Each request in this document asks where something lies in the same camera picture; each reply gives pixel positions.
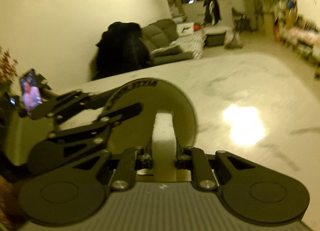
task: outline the tile floor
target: tile floor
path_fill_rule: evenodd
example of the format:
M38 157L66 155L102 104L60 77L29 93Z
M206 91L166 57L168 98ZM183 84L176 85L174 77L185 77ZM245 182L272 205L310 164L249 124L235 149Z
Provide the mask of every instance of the tile floor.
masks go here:
M314 79L316 70L315 62L306 61L292 46L286 47L282 43L276 43L258 32L243 32L240 36L244 47L240 50L226 50L223 46L204 49L204 58L220 55L234 55L248 52L261 52L276 57L290 69L300 81L315 95L320 102L320 81Z

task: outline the white table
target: white table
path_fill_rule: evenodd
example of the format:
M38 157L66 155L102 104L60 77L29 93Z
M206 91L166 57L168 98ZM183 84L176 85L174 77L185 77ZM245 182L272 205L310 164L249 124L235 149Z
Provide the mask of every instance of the white table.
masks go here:
M170 81L190 97L199 123L196 147L207 154L226 150L301 181L311 196L303 221L320 230L320 104L282 63L259 53L183 61L88 82L59 93L78 88L104 92L145 77ZM227 110L231 111L229 117L237 114L232 138L238 145L230 138L232 121L225 122L223 117L231 105L251 107ZM99 112L84 111L63 127L89 123ZM237 132L237 127L243 126L247 127ZM239 136L243 131L247 136Z

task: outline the hanging clothes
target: hanging clothes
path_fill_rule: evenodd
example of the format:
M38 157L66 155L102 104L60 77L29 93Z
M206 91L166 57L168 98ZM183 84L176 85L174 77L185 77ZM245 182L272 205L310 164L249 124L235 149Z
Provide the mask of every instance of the hanging clothes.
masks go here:
M217 0L205 0L203 7L205 7L204 23L215 25L221 20L220 7Z

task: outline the ridged surface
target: ridged surface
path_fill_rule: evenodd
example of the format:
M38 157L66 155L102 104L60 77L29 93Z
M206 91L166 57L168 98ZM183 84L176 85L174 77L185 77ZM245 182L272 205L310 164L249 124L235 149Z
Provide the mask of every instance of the ridged surface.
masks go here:
M310 231L303 223L258 227L231 215L213 193L191 183L137 183L127 192L112 193L91 218L69 227L27 223L21 231Z

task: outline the smartphone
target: smartphone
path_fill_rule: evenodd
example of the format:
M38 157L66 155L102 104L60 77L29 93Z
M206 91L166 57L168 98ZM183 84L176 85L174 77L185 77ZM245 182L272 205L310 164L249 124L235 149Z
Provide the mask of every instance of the smartphone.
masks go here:
M28 70L20 77L20 87L24 107L30 115L33 109L42 104L42 98L36 82L36 72L34 69Z

